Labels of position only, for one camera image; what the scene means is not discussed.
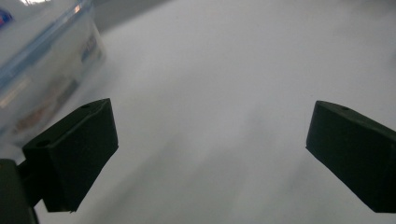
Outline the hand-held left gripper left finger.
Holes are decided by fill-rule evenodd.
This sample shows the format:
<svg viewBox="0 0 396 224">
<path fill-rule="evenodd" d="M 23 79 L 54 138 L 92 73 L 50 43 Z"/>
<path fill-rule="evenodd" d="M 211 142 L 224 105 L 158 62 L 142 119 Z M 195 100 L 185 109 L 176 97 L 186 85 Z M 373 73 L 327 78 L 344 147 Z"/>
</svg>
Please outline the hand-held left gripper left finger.
<svg viewBox="0 0 396 224">
<path fill-rule="evenodd" d="M 111 101 L 85 104 L 23 146 L 22 183 L 28 203 L 75 212 L 118 149 Z"/>
</svg>

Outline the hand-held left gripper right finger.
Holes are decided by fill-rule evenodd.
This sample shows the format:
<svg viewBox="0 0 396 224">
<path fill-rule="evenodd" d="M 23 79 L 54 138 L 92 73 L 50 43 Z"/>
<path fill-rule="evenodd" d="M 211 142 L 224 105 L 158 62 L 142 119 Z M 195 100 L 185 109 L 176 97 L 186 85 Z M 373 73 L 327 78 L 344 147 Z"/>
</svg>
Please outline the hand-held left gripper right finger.
<svg viewBox="0 0 396 224">
<path fill-rule="evenodd" d="M 305 148 L 376 213 L 396 214 L 396 132 L 342 105 L 317 101 Z"/>
</svg>

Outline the clear plastic container blue lid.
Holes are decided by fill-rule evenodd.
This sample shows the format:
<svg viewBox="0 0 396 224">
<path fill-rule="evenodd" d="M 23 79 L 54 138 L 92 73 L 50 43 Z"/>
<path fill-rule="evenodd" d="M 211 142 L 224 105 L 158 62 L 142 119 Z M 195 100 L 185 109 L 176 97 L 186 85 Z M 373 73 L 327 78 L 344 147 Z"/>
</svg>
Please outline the clear plastic container blue lid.
<svg viewBox="0 0 396 224">
<path fill-rule="evenodd" d="M 41 132 L 104 58 L 92 0 L 0 0 L 0 145 Z"/>
</svg>

